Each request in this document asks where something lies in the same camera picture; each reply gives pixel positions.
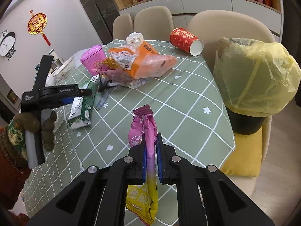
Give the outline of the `pink tin box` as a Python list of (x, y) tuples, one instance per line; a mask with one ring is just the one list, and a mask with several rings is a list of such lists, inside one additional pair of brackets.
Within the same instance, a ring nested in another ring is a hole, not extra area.
[(92, 76), (95, 76), (102, 71), (109, 69), (107, 65), (103, 64), (105, 59), (107, 58), (102, 46), (97, 44), (84, 52), (80, 58), (80, 61), (86, 70), (88, 70)]

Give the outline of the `beige chair middle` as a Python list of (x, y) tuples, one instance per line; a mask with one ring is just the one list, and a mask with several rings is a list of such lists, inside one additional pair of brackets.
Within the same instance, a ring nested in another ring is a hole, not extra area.
[(141, 33), (145, 40), (169, 41), (173, 29), (173, 17), (166, 6), (145, 8), (134, 19), (134, 32)]

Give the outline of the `orange clear snack bag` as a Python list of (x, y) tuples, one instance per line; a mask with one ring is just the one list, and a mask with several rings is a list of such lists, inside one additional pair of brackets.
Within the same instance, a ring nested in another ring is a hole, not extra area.
[(161, 77), (177, 63), (174, 56), (159, 54), (146, 41), (111, 48), (108, 53), (134, 79)]

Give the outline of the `yellow seat cushion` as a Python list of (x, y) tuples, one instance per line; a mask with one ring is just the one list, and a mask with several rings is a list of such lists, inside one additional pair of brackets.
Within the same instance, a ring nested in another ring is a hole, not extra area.
[(262, 164), (262, 128), (251, 135), (234, 133), (235, 149), (220, 170), (228, 175), (257, 177)]

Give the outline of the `beige chair far left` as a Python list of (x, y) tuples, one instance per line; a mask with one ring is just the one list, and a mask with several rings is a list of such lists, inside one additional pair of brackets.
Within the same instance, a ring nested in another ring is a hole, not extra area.
[(113, 39), (126, 40), (133, 33), (133, 20), (130, 14), (122, 14), (113, 22)]

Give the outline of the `green snack bag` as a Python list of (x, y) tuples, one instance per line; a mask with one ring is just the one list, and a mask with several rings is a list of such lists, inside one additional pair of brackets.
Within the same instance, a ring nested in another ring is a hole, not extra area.
[(100, 84), (100, 75), (93, 76), (81, 89), (91, 90), (90, 96), (75, 97), (67, 120), (70, 129), (75, 130), (91, 125), (91, 109)]

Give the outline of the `yellow bagged trash bin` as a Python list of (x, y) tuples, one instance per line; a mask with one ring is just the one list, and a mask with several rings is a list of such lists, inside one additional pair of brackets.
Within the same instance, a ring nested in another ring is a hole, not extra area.
[(296, 95), (300, 66), (278, 42), (219, 38), (213, 75), (233, 131), (250, 135)]

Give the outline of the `pink yellow snack wrapper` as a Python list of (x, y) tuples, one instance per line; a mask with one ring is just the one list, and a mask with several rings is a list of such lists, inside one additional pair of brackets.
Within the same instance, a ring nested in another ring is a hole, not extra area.
[(128, 186), (126, 208), (138, 215), (145, 225), (152, 225), (159, 208), (155, 165), (157, 126), (149, 104), (135, 109), (133, 113), (128, 141), (130, 147), (143, 146), (143, 184)]

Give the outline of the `gold black snack bag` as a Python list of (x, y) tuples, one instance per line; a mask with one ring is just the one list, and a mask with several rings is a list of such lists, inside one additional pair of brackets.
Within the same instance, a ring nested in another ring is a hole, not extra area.
[(120, 68), (119, 64), (112, 58), (107, 57), (103, 62), (103, 66), (107, 68), (107, 70), (113, 70)]

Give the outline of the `red paper cup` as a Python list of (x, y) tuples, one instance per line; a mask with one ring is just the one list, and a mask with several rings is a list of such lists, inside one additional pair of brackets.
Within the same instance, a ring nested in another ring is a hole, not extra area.
[(197, 36), (181, 27), (171, 31), (169, 40), (173, 46), (192, 56), (200, 55), (204, 49), (204, 43)]

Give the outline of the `glass bowl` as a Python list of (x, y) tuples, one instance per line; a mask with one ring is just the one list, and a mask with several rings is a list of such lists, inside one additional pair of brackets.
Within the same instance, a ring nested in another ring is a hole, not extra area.
[(67, 78), (75, 69), (74, 56), (65, 61), (53, 74), (53, 77), (58, 80)]

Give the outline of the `white yellow toy holder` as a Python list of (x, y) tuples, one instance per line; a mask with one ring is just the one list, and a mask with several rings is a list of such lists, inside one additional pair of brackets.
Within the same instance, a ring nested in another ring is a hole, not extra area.
[(143, 34), (140, 32), (130, 33), (129, 36), (127, 36), (127, 38), (126, 38), (127, 44), (139, 43), (139, 42), (143, 42), (143, 41), (144, 41), (144, 37), (143, 37)]

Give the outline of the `red chinese knot ornament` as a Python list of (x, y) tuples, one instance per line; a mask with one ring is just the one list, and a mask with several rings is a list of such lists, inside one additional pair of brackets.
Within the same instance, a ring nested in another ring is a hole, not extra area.
[(48, 40), (47, 36), (44, 33), (44, 28), (47, 25), (47, 16), (46, 14), (39, 12), (34, 13), (33, 10), (29, 11), (31, 18), (29, 19), (27, 23), (27, 31), (30, 35), (37, 35), (41, 34), (44, 38), (47, 45), (50, 47), (51, 43)]

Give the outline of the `panda wall clock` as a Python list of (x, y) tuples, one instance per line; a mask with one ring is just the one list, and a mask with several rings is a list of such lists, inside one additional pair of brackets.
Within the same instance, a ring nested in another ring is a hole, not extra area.
[(16, 52), (15, 41), (16, 35), (14, 32), (10, 32), (9, 30), (2, 31), (0, 47), (1, 57), (6, 57), (8, 61), (11, 59), (11, 57)]

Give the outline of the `beige chair near bin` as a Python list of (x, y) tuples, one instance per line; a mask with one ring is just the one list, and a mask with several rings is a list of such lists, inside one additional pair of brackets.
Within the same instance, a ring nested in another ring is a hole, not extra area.
[[(204, 43), (202, 56), (210, 71), (214, 70), (217, 41), (222, 37), (251, 38), (263, 42), (274, 42), (270, 30), (260, 21), (237, 12), (206, 10), (194, 15), (188, 23), (188, 31)], [(271, 133), (272, 117), (255, 118), (239, 115), (227, 109), (234, 133), (251, 135), (262, 128), (262, 162), (265, 160)], [(254, 192), (257, 177), (228, 175), (246, 195)]]

